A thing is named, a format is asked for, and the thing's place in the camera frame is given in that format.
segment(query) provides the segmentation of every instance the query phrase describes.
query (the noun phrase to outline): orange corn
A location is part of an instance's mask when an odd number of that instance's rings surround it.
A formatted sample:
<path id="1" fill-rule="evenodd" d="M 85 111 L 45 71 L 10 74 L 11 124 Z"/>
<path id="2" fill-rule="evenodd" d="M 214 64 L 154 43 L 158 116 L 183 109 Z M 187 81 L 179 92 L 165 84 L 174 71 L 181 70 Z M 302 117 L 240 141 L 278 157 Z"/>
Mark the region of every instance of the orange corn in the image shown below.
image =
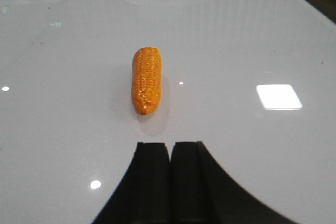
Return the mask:
<path id="1" fill-rule="evenodd" d="M 133 58 L 132 102 L 140 115 L 153 112 L 161 97 L 161 57 L 154 47 L 139 49 Z"/>

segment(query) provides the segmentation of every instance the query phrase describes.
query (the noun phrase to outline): corn cob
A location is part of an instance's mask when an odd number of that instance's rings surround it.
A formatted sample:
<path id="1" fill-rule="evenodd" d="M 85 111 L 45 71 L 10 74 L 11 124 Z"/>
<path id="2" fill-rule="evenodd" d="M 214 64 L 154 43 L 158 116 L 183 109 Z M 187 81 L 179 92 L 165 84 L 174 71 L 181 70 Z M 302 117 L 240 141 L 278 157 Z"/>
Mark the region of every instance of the corn cob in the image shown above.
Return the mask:
<path id="1" fill-rule="evenodd" d="M 153 47 L 139 49 L 133 58 L 132 102 L 140 115 L 152 113 L 161 98 L 161 57 Z"/>

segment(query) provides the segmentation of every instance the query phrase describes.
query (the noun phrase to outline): white tabletop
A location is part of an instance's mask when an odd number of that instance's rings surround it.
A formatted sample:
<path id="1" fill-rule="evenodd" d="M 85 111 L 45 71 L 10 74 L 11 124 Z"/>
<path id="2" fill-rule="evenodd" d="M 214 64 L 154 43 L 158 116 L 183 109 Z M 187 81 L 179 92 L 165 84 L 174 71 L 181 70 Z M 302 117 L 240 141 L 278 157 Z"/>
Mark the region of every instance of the white tabletop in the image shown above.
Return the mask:
<path id="1" fill-rule="evenodd" d="M 136 142 L 203 141 L 250 193 L 336 219 L 336 26 L 304 0 L 0 0 L 0 222 L 91 223 Z M 162 102 L 131 104 L 158 47 Z M 265 110 L 289 84 L 302 109 Z M 101 187 L 91 189 L 93 180 Z"/>

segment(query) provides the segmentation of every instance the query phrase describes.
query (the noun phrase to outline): glossy table surface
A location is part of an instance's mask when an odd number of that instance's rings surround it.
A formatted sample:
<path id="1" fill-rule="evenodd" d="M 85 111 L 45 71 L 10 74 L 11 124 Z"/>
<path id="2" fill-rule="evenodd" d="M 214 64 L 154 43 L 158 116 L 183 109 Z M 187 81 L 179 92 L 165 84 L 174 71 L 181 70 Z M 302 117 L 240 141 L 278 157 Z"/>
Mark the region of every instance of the glossy table surface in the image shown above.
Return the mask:
<path id="1" fill-rule="evenodd" d="M 0 7 L 1 223 L 91 223 L 136 142 L 180 141 L 203 141 L 288 218 L 334 223 L 336 26 L 304 0 Z M 131 62 L 145 46 L 161 52 L 162 101 L 141 117 Z M 264 109 L 262 84 L 291 85 L 302 108 Z"/>

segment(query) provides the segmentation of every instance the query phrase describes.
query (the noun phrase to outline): white table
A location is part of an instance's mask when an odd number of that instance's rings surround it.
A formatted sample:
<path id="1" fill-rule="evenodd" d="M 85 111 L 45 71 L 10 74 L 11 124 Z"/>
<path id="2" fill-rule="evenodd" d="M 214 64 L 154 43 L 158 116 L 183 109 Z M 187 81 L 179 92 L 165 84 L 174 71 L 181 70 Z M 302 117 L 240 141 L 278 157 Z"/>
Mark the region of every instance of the white table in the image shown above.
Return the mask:
<path id="1" fill-rule="evenodd" d="M 203 141 L 292 220 L 334 223 L 336 26 L 304 0 L 0 5 L 1 223 L 91 223 L 136 142 L 178 141 Z M 163 61 L 162 102 L 145 119 L 130 100 L 144 46 Z M 260 84 L 291 85 L 302 109 L 265 110 Z"/>

